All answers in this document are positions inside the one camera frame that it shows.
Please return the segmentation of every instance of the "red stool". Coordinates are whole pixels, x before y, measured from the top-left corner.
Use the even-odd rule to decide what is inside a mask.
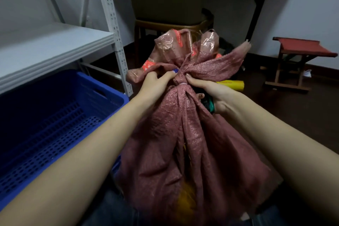
[[[274,37],[273,40],[277,40],[280,42],[280,50],[278,56],[278,67],[276,72],[276,77],[274,82],[265,82],[267,85],[275,86],[275,87],[285,87],[285,88],[292,88],[292,89],[300,89],[309,91],[310,88],[303,87],[302,78],[304,75],[304,67],[305,63],[312,60],[316,57],[336,57],[337,53],[332,53],[328,51],[326,48],[323,48],[320,45],[320,41],[317,40],[300,40],[297,38],[280,38]],[[299,62],[292,62],[290,59],[295,57],[296,55],[301,55],[301,60]],[[299,80],[297,85],[291,84],[283,84],[279,83],[279,74],[282,71],[282,66],[285,63],[292,63],[294,67],[297,68],[296,71],[288,70],[289,73],[297,73],[299,74]]]

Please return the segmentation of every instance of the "wooden stool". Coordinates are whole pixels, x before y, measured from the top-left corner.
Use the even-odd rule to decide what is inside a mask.
[[[304,75],[304,67],[305,63],[312,60],[316,57],[336,57],[337,53],[332,53],[328,51],[326,48],[323,48],[320,45],[320,41],[317,40],[300,40],[297,38],[280,38],[274,37],[273,40],[277,40],[280,42],[280,50],[278,56],[278,67],[276,72],[276,77],[274,82],[265,82],[267,85],[275,86],[275,87],[285,87],[291,89],[300,89],[309,91],[310,88],[303,87],[302,78]],[[301,55],[301,60],[299,62],[292,62],[290,59],[295,57],[296,55]],[[297,73],[299,74],[299,80],[297,85],[291,84],[283,84],[279,83],[279,74],[282,71],[282,65],[284,63],[294,63],[294,66],[297,68],[296,71],[290,71],[289,73]]]
[[[139,66],[139,30],[141,38],[146,36],[146,29],[157,31],[157,35],[160,36],[163,32],[167,32],[171,29],[181,30],[181,29],[189,29],[192,30],[192,39],[196,41],[200,31],[205,29],[212,29],[214,23],[214,15],[210,14],[207,16],[201,23],[197,25],[175,25],[175,24],[167,24],[167,23],[159,23],[159,22],[148,22],[142,20],[135,20],[134,27],[134,47],[135,47],[135,67]]]

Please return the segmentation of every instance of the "blue plastic crate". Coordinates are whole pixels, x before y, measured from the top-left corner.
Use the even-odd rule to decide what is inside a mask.
[[[128,101],[74,70],[0,96],[0,211]]]

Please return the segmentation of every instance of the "shelf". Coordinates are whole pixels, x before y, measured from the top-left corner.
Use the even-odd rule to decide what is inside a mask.
[[[53,22],[0,35],[0,94],[114,43],[114,33]]]

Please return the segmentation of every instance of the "yellow tube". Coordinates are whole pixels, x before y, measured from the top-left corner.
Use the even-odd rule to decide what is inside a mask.
[[[225,85],[231,89],[234,89],[236,91],[242,92],[244,90],[244,82],[243,81],[231,81],[231,80],[225,80],[222,82],[217,82],[219,84]]]

